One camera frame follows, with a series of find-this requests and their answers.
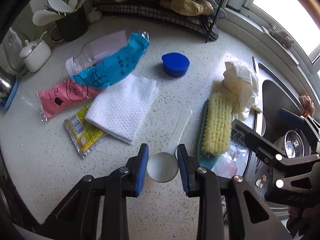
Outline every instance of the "stainless steel sink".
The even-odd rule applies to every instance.
[[[281,122],[277,116],[278,110],[284,108],[290,112],[300,115],[301,104],[299,95],[287,80],[280,79],[270,69],[259,63],[259,91],[262,91],[263,98],[263,115],[266,120],[266,132],[264,138],[273,143],[281,136],[285,135],[288,130],[295,130],[294,127]],[[262,116],[258,115],[257,132],[259,132],[259,123]],[[305,155],[310,155],[309,144],[301,131],[298,132],[305,146]],[[255,181],[262,179],[266,175],[268,178],[268,167],[257,159]],[[264,198],[267,191],[267,183],[262,188],[254,185],[256,192]],[[288,218],[288,208],[284,205],[268,203],[269,207],[276,213],[279,219]]]

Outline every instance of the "bottle cap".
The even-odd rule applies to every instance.
[[[161,57],[163,71],[172,77],[182,77],[186,74],[190,62],[188,58],[180,53],[169,53]]]
[[[233,160],[234,162],[237,161],[237,158],[238,158],[239,153],[240,153],[239,149],[237,149],[236,151],[233,152],[232,160]]]
[[[70,77],[78,74],[73,57],[66,60],[66,69]]]

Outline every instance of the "black cup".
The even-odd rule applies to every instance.
[[[84,7],[56,21],[56,25],[64,41],[74,41],[88,30],[88,23]]]

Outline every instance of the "kitchen countertop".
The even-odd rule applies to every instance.
[[[108,136],[83,160],[63,121],[85,103],[42,122],[36,93],[68,78],[65,60],[78,55],[86,42],[122,29],[128,36],[138,28],[148,31],[150,46],[133,74],[157,80],[157,98],[133,145]],[[238,58],[252,65],[252,56],[261,61],[257,52],[238,39],[222,31],[219,34],[216,42],[205,44],[197,33],[162,21],[103,17],[81,38],[56,45],[38,72],[20,78],[9,110],[0,117],[0,147],[18,193],[40,223],[84,175],[98,178],[110,174],[137,155],[141,143],[148,144],[150,156],[161,151],[183,107],[190,107],[193,114],[180,142],[186,145],[189,155],[196,155],[203,105],[212,87],[223,80],[224,62]],[[161,56],[170,52],[189,58],[190,68],[184,77],[171,78],[162,71]],[[180,174],[164,184],[146,175],[140,197],[127,198],[127,214],[131,240],[196,239],[198,198],[185,196]]]

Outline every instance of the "white cleaning cloth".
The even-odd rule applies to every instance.
[[[132,144],[158,91],[156,80],[129,74],[95,98],[85,119]]]
[[[262,98],[258,96],[258,78],[254,69],[240,60],[227,61],[225,65],[223,84],[239,98],[232,112],[235,118],[247,119],[251,107],[262,113]]]

